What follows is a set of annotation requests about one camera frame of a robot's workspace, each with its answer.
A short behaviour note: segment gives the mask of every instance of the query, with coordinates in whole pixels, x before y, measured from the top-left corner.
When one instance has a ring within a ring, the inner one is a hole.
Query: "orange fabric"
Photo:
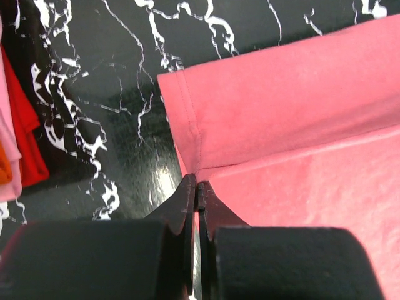
[[[0,141],[0,184],[9,183],[13,180],[13,171]]]

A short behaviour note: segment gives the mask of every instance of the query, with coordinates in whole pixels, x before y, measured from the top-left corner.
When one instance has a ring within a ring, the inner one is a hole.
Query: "light pink fabric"
[[[0,19],[0,39],[3,33]],[[0,53],[0,139],[6,152],[6,156],[11,163],[12,181],[7,184],[0,184],[0,202],[15,200],[21,195],[21,172],[19,170],[19,160],[21,153],[17,148],[13,119],[11,117],[10,103],[6,77],[4,74],[3,57]]]
[[[400,16],[159,76],[182,169],[253,226],[348,228],[400,295]]]

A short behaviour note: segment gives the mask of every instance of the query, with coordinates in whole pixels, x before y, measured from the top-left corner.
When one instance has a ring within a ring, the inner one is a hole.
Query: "pink t-shirt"
[[[3,27],[0,26],[0,39],[3,33]],[[6,77],[4,74],[3,57],[0,53],[0,140],[3,145],[6,156],[11,163],[12,181],[7,184],[0,184],[0,202],[15,200],[21,195],[21,172],[19,169],[19,160],[21,153],[17,148],[13,119],[11,117],[10,103],[8,98],[8,89]]]
[[[253,226],[349,229],[400,295],[400,16],[159,78],[184,173]]]

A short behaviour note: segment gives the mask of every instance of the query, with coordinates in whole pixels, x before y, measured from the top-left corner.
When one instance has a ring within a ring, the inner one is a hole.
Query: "marble countertop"
[[[51,172],[0,204],[3,249],[31,221],[142,218],[173,193],[157,74],[396,14],[400,1],[7,0],[0,12]]]

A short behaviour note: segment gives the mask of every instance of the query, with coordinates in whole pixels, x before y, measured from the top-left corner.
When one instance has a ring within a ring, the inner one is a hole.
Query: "black marble surface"
[[[172,194],[181,173],[157,74],[398,12],[395,0],[2,0],[51,177],[1,204],[0,249],[31,221],[142,218]]]

